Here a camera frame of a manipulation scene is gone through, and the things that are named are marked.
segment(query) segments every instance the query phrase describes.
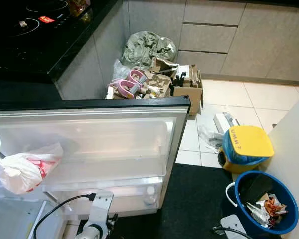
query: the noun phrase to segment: pile of clutter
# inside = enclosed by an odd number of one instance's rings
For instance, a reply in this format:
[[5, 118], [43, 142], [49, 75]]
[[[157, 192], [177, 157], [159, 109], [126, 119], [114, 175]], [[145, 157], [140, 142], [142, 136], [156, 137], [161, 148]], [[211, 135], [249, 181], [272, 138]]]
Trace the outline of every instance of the pile of clutter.
[[149, 99], [189, 95], [190, 114], [202, 103], [202, 81], [196, 65], [174, 63], [176, 47], [152, 32], [130, 36], [121, 61], [114, 63], [106, 99]]
[[275, 194], [264, 194], [255, 205], [247, 202], [251, 216], [265, 228], [272, 228], [280, 223], [283, 215], [288, 213], [286, 205], [281, 204]]

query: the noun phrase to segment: blue trash bin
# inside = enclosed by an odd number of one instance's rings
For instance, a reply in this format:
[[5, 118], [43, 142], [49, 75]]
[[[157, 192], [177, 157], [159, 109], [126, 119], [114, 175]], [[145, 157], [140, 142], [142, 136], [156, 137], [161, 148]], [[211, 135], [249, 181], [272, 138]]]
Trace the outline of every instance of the blue trash bin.
[[[280, 223], [276, 224], [272, 229], [265, 228], [262, 225], [260, 225], [260, 223], [258, 223], [250, 215], [249, 210], [245, 207], [245, 205], [242, 204], [240, 196], [239, 196], [241, 186], [245, 182], [252, 180], [253, 178], [259, 176], [260, 174], [262, 174], [263, 176], [267, 176], [272, 180], [273, 190], [268, 193], [274, 193], [281, 203], [287, 205], [286, 210], [288, 210], [288, 213], [283, 215], [282, 221]], [[235, 191], [235, 198], [236, 198], [237, 203], [235, 203], [228, 196], [228, 190], [232, 186], [235, 186], [234, 191]], [[287, 189], [287, 187], [282, 182], [280, 182], [277, 178], [275, 178], [267, 173], [264, 173], [261, 171], [245, 172], [238, 177], [236, 182], [233, 182], [226, 187], [225, 193], [226, 193], [226, 196], [227, 196], [227, 199], [229, 200], [229, 202], [234, 207], [236, 207], [240, 211], [240, 213], [242, 213], [244, 215], [243, 218], [240, 218], [242, 223], [244, 222], [244, 220], [248, 220], [249, 224], [252, 224], [252, 226], [256, 227], [255, 230], [257, 230], [257, 231], [263, 231], [266, 233], [280, 235], [280, 234], [286, 234], [286, 233], [290, 232], [297, 225], [298, 207], [297, 207], [294, 197], [292, 196], [291, 192]]]

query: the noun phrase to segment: white wall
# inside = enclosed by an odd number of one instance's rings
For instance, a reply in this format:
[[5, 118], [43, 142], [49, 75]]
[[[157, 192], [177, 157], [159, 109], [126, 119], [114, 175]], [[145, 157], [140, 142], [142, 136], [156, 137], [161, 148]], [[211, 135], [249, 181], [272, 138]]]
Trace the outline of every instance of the white wall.
[[[262, 169], [289, 188], [299, 208], [299, 101], [270, 132], [269, 137], [275, 156]], [[284, 238], [299, 239], [299, 221]]]

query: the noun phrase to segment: wire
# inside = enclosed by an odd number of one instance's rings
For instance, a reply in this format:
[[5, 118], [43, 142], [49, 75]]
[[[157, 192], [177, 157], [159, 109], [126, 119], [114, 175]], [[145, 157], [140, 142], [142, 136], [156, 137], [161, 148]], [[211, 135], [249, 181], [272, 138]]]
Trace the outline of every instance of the wire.
[[212, 231], [218, 231], [218, 230], [223, 230], [223, 231], [230, 231], [230, 232], [234, 232], [234, 233], [238, 233], [248, 239], [253, 239], [251, 236], [247, 235], [246, 233], [243, 233], [239, 230], [233, 229], [233, 228], [224, 228], [224, 227], [213, 227]]
[[84, 195], [79, 195], [79, 196], [75, 196], [73, 198], [69, 198], [68, 200], [65, 200], [64, 202], [60, 203], [58, 206], [56, 206], [55, 208], [53, 208], [50, 212], [48, 212], [47, 214], [45, 214], [40, 221], [38, 221], [38, 223], [35, 225], [34, 227], [34, 230], [33, 230], [33, 236], [34, 236], [34, 239], [37, 239], [36, 237], [36, 231], [39, 227], [39, 225], [48, 217], [50, 216], [55, 210], [57, 210], [58, 208], [62, 207], [64, 204], [72, 201], [72, 200], [75, 200], [75, 199], [78, 199], [78, 198], [88, 198], [90, 201], [93, 201], [94, 198], [95, 198], [95, 193], [91, 193], [91, 194], [84, 194]]

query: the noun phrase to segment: refrigerator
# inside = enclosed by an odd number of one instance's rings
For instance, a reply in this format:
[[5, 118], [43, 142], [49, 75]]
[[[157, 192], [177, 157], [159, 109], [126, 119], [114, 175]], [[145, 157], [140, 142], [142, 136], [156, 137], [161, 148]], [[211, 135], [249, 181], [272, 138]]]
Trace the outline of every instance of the refrigerator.
[[[30, 239], [56, 205], [100, 189], [114, 194], [109, 216], [156, 213], [189, 108], [188, 96], [0, 105], [2, 157], [54, 143], [64, 151], [33, 192], [15, 195], [0, 184], [0, 239]], [[67, 220], [88, 218], [91, 204], [80, 198], [64, 205], [40, 225], [38, 238], [60, 238]]]

